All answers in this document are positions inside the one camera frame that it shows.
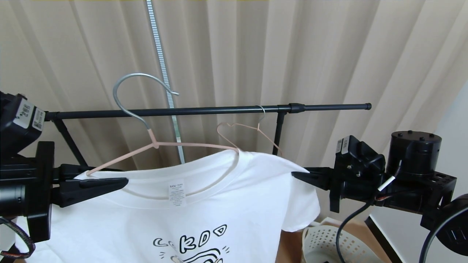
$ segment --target perforated plastic basket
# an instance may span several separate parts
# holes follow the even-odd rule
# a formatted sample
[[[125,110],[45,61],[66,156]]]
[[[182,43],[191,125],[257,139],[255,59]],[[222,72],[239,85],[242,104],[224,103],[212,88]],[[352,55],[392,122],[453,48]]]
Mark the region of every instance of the perforated plastic basket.
[[[336,252],[335,226],[315,226],[302,234],[303,263],[340,263]],[[383,263],[361,240],[341,231],[340,251],[346,263]]]

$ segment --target t-shirt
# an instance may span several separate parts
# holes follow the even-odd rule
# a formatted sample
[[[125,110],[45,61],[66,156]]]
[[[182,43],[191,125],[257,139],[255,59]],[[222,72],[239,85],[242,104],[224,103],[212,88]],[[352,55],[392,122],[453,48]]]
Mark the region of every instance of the t-shirt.
[[[174,167],[95,172],[129,183],[54,205],[51,239],[27,262],[274,263],[281,229],[303,229],[320,211],[314,186],[293,171],[307,172],[275,155],[225,150]],[[24,218],[18,224],[27,229]]]

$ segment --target empty hanger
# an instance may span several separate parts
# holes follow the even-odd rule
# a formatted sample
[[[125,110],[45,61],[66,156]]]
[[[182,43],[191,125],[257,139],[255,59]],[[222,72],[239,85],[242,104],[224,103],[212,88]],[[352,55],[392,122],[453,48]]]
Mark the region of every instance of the empty hanger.
[[[168,91],[169,93],[171,94],[174,94],[174,95],[179,95],[179,93],[175,92],[175,91],[172,91],[171,89],[169,89],[168,86],[166,86],[164,84],[164,82],[162,82],[160,79],[152,76],[152,75],[149,75],[149,74],[145,74],[145,73],[131,73],[131,74],[128,74],[128,75],[125,75],[123,76],[122,78],[120,78],[117,83],[114,85],[114,89],[112,91],[112,94],[114,96],[114,100],[117,104],[117,106],[119,106],[119,108],[125,112],[126,114],[132,116],[132,117],[135,117],[137,118],[138,120],[140,120],[141,122],[143,122],[143,124],[145,125],[146,127],[146,130],[148,131],[148,134],[149,134],[149,137],[151,138],[151,144],[148,144],[147,146],[145,147],[141,147],[140,149],[137,149],[135,151],[132,151],[130,153],[127,153],[125,155],[122,155],[118,158],[115,158],[113,159],[112,161],[109,161],[109,162],[106,162],[104,163],[103,165],[101,166],[98,166],[90,171],[88,171],[86,173],[86,175],[91,175],[92,173],[96,172],[96,171],[99,171],[101,169],[104,169],[112,164],[115,164],[117,162],[120,162],[124,159],[127,159],[129,157],[132,157],[138,153],[141,153],[143,151],[146,151],[148,149],[151,149],[151,148],[159,148],[159,146],[198,146],[198,147],[210,147],[210,148],[218,148],[218,149],[229,149],[229,150],[235,150],[237,153],[239,152],[239,148],[234,148],[234,147],[230,147],[230,146],[223,146],[223,145],[216,145],[216,144],[205,144],[205,143],[178,143],[178,142],[158,142],[156,140],[156,137],[154,136],[154,133],[153,131],[151,130],[150,126],[148,125],[148,123],[140,116],[136,115],[135,113],[133,112],[130,112],[129,110],[127,110],[126,108],[123,107],[123,105],[120,103],[120,100],[118,99],[118,96],[117,96],[117,90],[118,90],[118,87],[120,86],[120,84],[122,84],[122,82],[130,77],[136,77],[136,76],[142,76],[142,77],[148,77],[150,79],[153,79],[157,82],[159,82],[165,89],[166,91]]]
[[[271,140],[262,130],[260,130],[260,122],[263,120],[263,118],[265,118],[266,116],[266,112],[265,112],[265,109],[260,106],[260,105],[257,105],[258,107],[262,108],[263,110],[263,116],[258,120],[258,124],[257,124],[257,127],[252,127],[252,126],[247,126],[245,124],[240,124],[240,123],[233,123],[233,124],[230,124],[230,123],[227,123],[227,122],[222,122],[220,124],[218,124],[218,127],[216,128],[216,131],[218,132],[218,134],[223,138],[225,139],[226,141],[228,141],[230,144],[234,145],[236,148],[238,148],[232,141],[228,140],[224,135],[222,135],[220,132],[219,132],[219,127],[222,126],[222,125],[227,125],[229,127],[234,127],[234,126],[242,126],[242,127],[247,127],[247,128],[250,128],[250,129],[254,129],[256,130],[257,132],[261,133],[263,136],[265,136],[265,138],[267,138],[276,148],[278,148],[279,152],[281,153],[281,156],[283,156],[283,151],[281,151],[281,148],[276,145],[273,140]]]

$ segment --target silver metal hook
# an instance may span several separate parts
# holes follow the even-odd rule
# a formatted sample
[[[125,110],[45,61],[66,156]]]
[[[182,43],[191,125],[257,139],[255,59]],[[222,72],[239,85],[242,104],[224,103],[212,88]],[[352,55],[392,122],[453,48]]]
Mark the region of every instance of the silver metal hook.
[[[260,105],[256,105],[256,106],[262,108],[262,110],[263,110],[263,117],[261,117],[261,118],[258,120],[258,124],[260,124],[260,122],[263,120],[263,118],[265,118],[266,112],[265,112],[265,109],[264,109],[262,106],[260,106]]]
[[[114,85],[114,89],[112,90],[112,95],[114,96],[114,100],[116,101],[116,104],[117,106],[123,111],[125,112],[126,114],[130,115],[130,116],[133,116],[135,118],[137,118],[138,120],[140,120],[141,122],[143,122],[146,126],[146,129],[149,130],[151,129],[150,126],[148,125],[148,123],[140,116],[136,115],[135,113],[133,112],[130,112],[129,110],[127,110],[126,108],[123,107],[123,105],[120,103],[120,100],[118,99],[117,97],[117,90],[118,90],[118,87],[120,86],[120,84],[122,84],[122,82],[128,78],[131,78],[131,77],[137,77],[137,76],[141,76],[141,77],[147,77],[147,78],[150,78],[150,79],[153,79],[157,82],[159,82],[165,89],[167,92],[169,92],[170,94],[174,94],[176,96],[179,96],[179,93],[178,92],[175,92],[175,91],[172,91],[166,84],[164,84],[164,82],[162,82],[160,79],[152,76],[152,75],[149,75],[149,74],[145,74],[145,73],[131,73],[131,74],[128,74],[128,75],[125,75],[123,76],[122,78],[120,78],[117,83]]]

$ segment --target curtain fold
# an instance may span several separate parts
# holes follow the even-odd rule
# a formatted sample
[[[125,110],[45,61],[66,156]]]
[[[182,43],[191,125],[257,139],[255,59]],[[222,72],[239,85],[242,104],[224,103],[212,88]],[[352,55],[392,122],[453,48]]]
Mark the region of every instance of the curtain fold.
[[[286,116],[284,157],[305,167],[333,166],[347,135],[387,154],[391,132],[433,132],[468,79],[468,2],[160,1],[154,14],[176,107],[366,103],[373,109]],[[145,1],[0,1],[0,88],[48,111],[117,110],[112,88],[123,75],[161,77]],[[126,80],[129,109],[166,108],[163,88]],[[261,114],[179,116],[183,142],[225,144],[220,122],[256,126]],[[160,141],[174,141],[170,117],[145,118]],[[133,118],[66,120],[89,165],[149,143]],[[276,115],[261,129],[273,138]],[[222,127],[247,151],[271,152],[255,131]],[[76,163],[52,123],[56,163]],[[35,144],[24,154],[31,155]],[[186,161],[217,150],[185,147]],[[149,169],[179,163],[176,147],[149,150],[116,165]],[[342,201],[322,216],[343,219],[361,206]]]

